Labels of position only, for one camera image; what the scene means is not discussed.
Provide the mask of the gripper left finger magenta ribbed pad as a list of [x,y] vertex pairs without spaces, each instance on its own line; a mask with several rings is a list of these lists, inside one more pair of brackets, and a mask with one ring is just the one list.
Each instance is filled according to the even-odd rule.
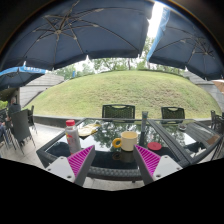
[[69,157],[58,157],[46,170],[69,182],[82,186],[95,155],[95,146],[91,145]]

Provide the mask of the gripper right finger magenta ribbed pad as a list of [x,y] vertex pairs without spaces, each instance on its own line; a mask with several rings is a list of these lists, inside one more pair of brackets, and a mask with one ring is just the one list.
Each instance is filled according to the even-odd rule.
[[168,155],[159,156],[139,145],[134,146],[133,155],[145,185],[182,169],[182,167]]

